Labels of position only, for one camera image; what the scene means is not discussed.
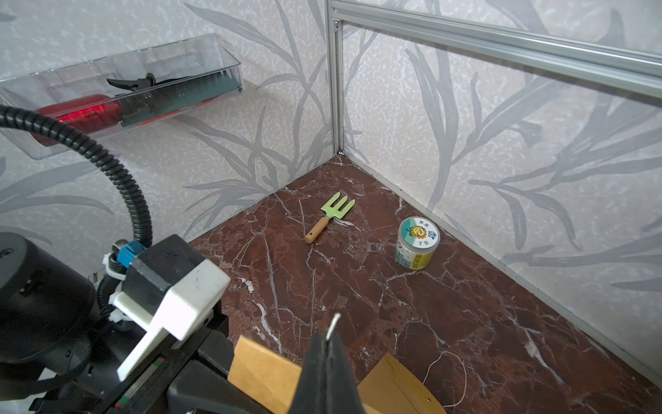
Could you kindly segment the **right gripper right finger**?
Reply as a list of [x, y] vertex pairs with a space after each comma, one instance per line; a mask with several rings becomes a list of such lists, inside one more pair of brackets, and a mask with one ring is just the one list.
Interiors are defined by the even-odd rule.
[[332, 333], [327, 342], [327, 413], [365, 413], [343, 342], [337, 332]]

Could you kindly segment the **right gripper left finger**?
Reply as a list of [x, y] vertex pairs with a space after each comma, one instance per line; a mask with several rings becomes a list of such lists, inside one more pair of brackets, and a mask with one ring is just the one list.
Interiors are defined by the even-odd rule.
[[327, 412], [327, 357], [326, 334], [318, 332], [313, 336], [305, 356], [289, 413]]

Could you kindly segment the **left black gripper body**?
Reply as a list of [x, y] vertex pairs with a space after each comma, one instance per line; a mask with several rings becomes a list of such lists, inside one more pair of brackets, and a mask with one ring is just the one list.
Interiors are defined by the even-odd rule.
[[32, 241], [1, 235], [1, 398], [31, 413], [261, 413], [228, 381], [234, 359], [221, 300], [185, 342], [167, 338], [125, 381], [117, 369], [145, 335], [114, 322], [119, 282], [93, 284]]

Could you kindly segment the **kraft file bag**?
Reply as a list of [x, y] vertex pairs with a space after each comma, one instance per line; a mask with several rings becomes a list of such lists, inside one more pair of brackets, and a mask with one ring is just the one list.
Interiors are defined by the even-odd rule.
[[358, 385], [360, 399], [373, 412], [446, 414], [412, 372], [386, 354]]
[[272, 413], [287, 413], [302, 369], [270, 349], [241, 336], [234, 347], [228, 381]]

